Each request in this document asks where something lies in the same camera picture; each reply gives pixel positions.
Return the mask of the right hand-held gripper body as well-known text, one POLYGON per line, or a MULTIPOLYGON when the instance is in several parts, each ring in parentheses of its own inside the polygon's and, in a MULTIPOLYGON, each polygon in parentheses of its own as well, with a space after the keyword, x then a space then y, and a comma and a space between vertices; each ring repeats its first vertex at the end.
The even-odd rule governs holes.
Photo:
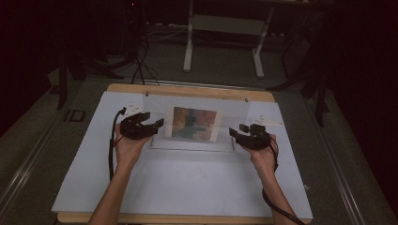
POLYGON ((272 120, 264 115, 260 115, 250 120, 249 132, 245 136, 249 137, 249 141, 242 146, 252 150, 261 150, 270 146, 270 134, 267 132, 267 127, 282 126, 283 122, 272 120))

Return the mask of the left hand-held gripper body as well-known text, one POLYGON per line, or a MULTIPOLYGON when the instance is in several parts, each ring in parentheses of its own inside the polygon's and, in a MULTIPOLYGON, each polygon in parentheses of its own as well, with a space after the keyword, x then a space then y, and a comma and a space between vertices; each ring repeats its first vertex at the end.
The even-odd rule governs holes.
POLYGON ((125 110, 125 118, 120 123, 120 133, 132 140, 149 137, 143 134, 143 123, 133 124, 131 122, 131 117, 136 113, 145 113, 145 111, 141 107, 130 103, 125 110))

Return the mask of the clear acrylic photo frame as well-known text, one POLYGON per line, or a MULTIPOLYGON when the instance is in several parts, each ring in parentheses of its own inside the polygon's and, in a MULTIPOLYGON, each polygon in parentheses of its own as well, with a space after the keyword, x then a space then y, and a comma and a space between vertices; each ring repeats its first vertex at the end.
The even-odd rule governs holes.
POLYGON ((148 95, 144 99, 144 108, 151 113, 150 122, 164 119, 164 125, 155 135, 153 149, 232 152, 229 128, 237 128, 246 122, 250 101, 233 99, 214 99, 206 97, 178 97, 165 95, 148 95), (165 119, 171 107, 187 107, 221 112, 223 119, 216 142, 196 142, 165 136, 165 119))

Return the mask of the paper photo print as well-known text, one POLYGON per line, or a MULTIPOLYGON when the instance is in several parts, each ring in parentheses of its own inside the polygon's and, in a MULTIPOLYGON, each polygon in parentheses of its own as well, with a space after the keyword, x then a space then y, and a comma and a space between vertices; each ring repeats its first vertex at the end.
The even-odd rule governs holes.
POLYGON ((196 142, 216 142, 223 119, 217 111, 171 107, 165 119, 165 136, 196 142))

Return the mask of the person's right hand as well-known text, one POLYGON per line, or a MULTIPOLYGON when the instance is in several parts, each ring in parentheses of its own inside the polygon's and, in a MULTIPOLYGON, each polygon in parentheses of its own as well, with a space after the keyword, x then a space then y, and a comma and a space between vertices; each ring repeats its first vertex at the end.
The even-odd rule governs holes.
POLYGON ((252 150, 244 147, 250 154, 250 160, 262 182, 275 180, 275 171, 278 157, 278 144, 276 136, 270 135, 270 146, 261 150, 252 150))

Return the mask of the person's left hand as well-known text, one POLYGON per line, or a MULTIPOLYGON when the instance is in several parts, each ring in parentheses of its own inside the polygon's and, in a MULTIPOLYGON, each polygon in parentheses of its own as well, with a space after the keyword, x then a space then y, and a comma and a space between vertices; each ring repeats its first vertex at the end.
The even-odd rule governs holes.
POLYGON ((115 143, 116 150, 116 169, 118 171, 131 171, 141 155, 145 144, 150 140, 146 137, 140 140, 132 140, 123 136, 120 132, 120 125, 115 125, 115 143))

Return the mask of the wooden table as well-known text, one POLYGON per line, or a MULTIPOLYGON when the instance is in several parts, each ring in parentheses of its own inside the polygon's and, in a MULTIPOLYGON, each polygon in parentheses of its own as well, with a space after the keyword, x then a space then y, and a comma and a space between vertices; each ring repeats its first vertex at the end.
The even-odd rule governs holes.
MULTIPOLYGON (((270 92, 234 90, 212 87, 194 87, 183 85, 140 85, 112 83, 108 91, 117 93, 159 94, 166 96, 182 96, 192 98, 235 99, 274 102, 270 92)), ((272 217, 224 217, 224 216, 181 216, 181 215, 149 215, 121 214, 122 224, 270 224, 272 217)))

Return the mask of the white board mat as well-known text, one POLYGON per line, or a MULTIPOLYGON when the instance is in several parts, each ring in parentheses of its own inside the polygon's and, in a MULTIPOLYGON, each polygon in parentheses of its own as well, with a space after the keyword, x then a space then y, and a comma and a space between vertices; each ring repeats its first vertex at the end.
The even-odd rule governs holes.
MULTIPOLYGON (((110 182, 108 147, 115 114, 147 95, 106 92, 102 95, 78 152, 58 191, 53 210, 91 213, 110 182)), ((243 124, 264 115, 283 122, 275 102, 250 101, 243 124)), ((277 181, 297 216, 313 218, 285 126, 267 127, 280 148, 277 181)), ((207 152, 143 148, 131 174, 121 211, 124 214, 269 217, 262 183, 247 151, 207 152)))

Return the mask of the dark metal stand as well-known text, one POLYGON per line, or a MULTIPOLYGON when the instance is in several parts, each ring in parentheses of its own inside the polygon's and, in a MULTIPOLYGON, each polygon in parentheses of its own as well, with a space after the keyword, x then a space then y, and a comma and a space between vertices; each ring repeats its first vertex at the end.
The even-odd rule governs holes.
POLYGON ((322 39, 316 39, 294 71, 293 77, 286 82, 273 85, 269 91, 281 91, 296 83, 304 82, 301 95, 304 98, 315 97, 315 120, 320 127, 324 126, 323 113, 326 108, 325 97, 327 79, 331 70, 331 49, 322 39))
POLYGON ((70 73, 75 80, 83 81, 85 79, 83 63, 86 63, 89 67, 108 78, 121 79, 121 76, 114 74, 106 66, 102 66, 95 62, 92 58, 70 45, 60 48, 58 52, 58 62, 57 110, 62 109, 68 99, 68 73, 70 73))

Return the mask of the black rectangular floor bracket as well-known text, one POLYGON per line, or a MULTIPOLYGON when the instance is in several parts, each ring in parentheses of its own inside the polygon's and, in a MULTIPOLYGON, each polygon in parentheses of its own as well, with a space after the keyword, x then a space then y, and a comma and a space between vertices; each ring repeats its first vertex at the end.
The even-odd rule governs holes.
POLYGON ((64 122, 83 122, 86 116, 85 111, 80 110, 68 110, 64 116, 64 122))

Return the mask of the metal floor rail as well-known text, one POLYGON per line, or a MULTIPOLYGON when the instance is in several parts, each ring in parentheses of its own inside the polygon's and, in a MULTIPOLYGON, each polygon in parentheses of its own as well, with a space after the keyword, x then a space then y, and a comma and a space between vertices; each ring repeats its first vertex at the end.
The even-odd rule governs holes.
POLYGON ((340 193, 341 199, 344 203, 345 211, 347 212, 352 225, 365 225, 364 218, 362 216, 361 211, 359 210, 357 201, 352 193, 351 187, 348 185, 347 180, 345 179, 342 167, 334 153, 334 149, 331 145, 331 142, 325 132, 325 130, 320 127, 319 123, 315 118, 315 103, 314 101, 309 99, 304 99, 304 104, 306 106, 307 111, 312 117, 312 121, 316 126, 316 130, 320 135, 321 143, 326 149, 328 163, 331 169, 331 173, 333 179, 335 180, 336 186, 340 193))
POLYGON ((8 183, 5 191, 0 195, 0 218, 3 217, 12 203, 15 201, 24 184, 29 179, 31 172, 34 170, 38 157, 50 139, 52 132, 57 127, 57 122, 50 123, 39 136, 33 149, 27 155, 22 165, 14 173, 11 181, 8 183))

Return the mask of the white metal desk frame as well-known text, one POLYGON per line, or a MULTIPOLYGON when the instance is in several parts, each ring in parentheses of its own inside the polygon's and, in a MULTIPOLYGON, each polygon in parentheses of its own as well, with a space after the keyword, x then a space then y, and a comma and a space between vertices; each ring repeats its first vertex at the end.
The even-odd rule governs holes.
POLYGON ((189 17, 188 17, 188 39, 185 51, 183 71, 191 71, 191 61, 193 53, 192 35, 194 30, 205 30, 212 32, 242 34, 258 36, 259 41, 255 48, 252 49, 253 63, 258 79, 264 79, 265 73, 262 66, 260 53, 263 48, 264 41, 268 34, 271 19, 274 14, 275 7, 268 10, 267 17, 263 21, 228 18, 220 16, 209 16, 195 14, 193 12, 194 0, 189 1, 189 17))

